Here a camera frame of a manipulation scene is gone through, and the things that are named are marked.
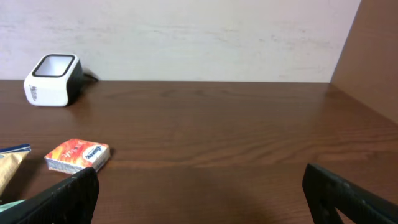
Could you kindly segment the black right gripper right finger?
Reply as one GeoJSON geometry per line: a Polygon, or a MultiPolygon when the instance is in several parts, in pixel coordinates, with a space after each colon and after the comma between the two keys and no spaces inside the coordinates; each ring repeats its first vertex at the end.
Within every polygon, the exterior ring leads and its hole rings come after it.
{"type": "Polygon", "coordinates": [[[354,223],[397,224],[396,204],[317,164],[307,164],[302,187],[315,224],[342,223],[339,213],[354,223]]]}

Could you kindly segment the teal wet wipes packet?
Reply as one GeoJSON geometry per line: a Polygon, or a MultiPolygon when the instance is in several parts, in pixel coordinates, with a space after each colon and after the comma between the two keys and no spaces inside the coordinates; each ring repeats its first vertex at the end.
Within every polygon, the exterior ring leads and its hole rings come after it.
{"type": "Polygon", "coordinates": [[[10,203],[5,203],[3,205],[0,205],[0,212],[3,212],[5,210],[7,210],[7,209],[10,209],[10,208],[22,203],[22,202],[24,202],[24,200],[18,200],[18,201],[15,201],[15,202],[10,202],[10,203]]]}

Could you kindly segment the large white snack bag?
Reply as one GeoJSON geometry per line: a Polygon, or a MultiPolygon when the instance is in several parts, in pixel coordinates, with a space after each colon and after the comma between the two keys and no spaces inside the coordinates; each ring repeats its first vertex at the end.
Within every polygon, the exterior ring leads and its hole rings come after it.
{"type": "Polygon", "coordinates": [[[1,149],[0,172],[1,172],[1,194],[13,178],[22,161],[30,153],[30,144],[21,144],[1,149]]]}

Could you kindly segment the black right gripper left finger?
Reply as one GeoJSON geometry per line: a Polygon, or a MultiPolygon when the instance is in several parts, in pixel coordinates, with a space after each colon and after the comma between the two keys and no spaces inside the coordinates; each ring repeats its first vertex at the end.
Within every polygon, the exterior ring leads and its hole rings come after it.
{"type": "Polygon", "coordinates": [[[36,196],[1,212],[1,224],[90,224],[99,189],[96,171],[87,167],[36,196]]]}

